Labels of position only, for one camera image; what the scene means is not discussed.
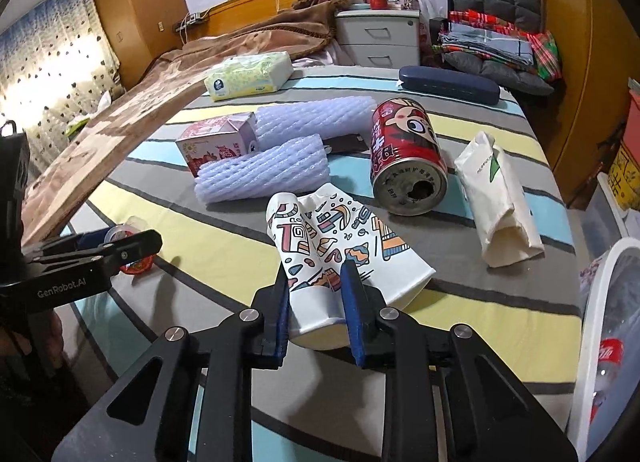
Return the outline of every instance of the cartoon eye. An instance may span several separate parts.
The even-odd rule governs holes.
[[[409,130],[416,134],[426,134],[427,132],[427,128],[425,128],[425,126],[417,119],[409,119],[409,121],[406,122],[406,125],[409,127]]]

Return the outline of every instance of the red tin can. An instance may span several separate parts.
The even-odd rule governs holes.
[[[427,213],[447,192],[445,164],[429,116],[413,99],[393,98],[373,112],[371,184],[390,213]]]
[[[371,9],[389,9],[389,4],[386,0],[369,0]]]

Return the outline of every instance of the red plaid blanket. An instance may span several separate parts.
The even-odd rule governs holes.
[[[558,46],[550,31],[537,34],[527,33],[519,30],[514,24],[506,20],[493,15],[478,13],[471,9],[467,11],[451,11],[449,13],[449,21],[494,31],[501,35],[529,40],[540,78],[547,82],[562,78]]]

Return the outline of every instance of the wooden headboard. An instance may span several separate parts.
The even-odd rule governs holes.
[[[293,1],[280,0],[280,9],[291,7]],[[206,23],[188,29],[189,39],[224,35],[275,14],[276,0],[228,0],[210,9]]]

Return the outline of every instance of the patterned curtain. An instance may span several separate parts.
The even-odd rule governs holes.
[[[119,66],[94,0],[45,0],[0,35],[0,123],[24,129],[32,168],[65,149],[71,119],[117,94]]]

